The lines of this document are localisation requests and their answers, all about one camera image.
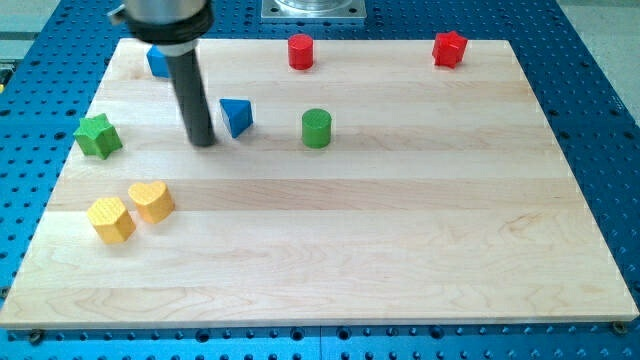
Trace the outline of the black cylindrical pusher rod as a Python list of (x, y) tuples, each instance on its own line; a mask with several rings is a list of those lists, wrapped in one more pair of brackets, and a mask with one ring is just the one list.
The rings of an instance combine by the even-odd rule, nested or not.
[(167, 56), (166, 62), (189, 142), (196, 147), (213, 145), (215, 135), (196, 51)]

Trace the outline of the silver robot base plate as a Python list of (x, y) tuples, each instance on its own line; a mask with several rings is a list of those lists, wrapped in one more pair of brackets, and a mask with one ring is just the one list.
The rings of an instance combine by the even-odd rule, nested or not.
[(364, 20), (364, 0), (262, 0), (264, 21)]

